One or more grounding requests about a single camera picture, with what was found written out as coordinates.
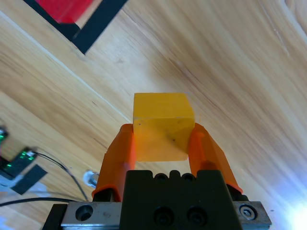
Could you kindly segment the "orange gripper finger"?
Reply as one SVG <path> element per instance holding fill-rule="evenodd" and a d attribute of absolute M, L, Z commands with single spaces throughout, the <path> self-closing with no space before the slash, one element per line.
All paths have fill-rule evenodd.
<path fill-rule="evenodd" d="M 233 201 L 248 201 L 239 187 L 227 158 L 208 131 L 196 123 L 191 132 L 188 145 L 189 166 L 196 176 L 199 170 L 218 170 L 221 172 Z"/>
<path fill-rule="evenodd" d="M 121 202 L 126 173 L 134 170 L 136 163 L 133 125 L 124 124 L 104 155 L 95 190 L 94 201 Z"/>

